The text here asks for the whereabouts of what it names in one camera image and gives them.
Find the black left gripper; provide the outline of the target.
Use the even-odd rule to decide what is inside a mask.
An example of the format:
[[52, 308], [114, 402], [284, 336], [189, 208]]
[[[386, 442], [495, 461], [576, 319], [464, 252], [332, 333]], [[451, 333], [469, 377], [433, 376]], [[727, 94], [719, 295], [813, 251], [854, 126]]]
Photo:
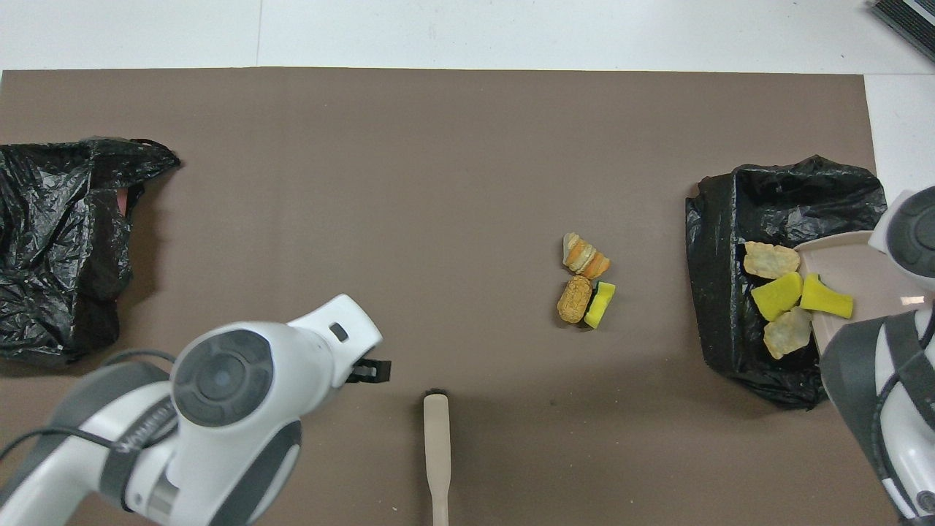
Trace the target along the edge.
[[346, 379], [347, 384], [380, 384], [390, 381], [392, 363], [390, 360], [377, 360], [362, 357], [351, 366], [351, 373]]

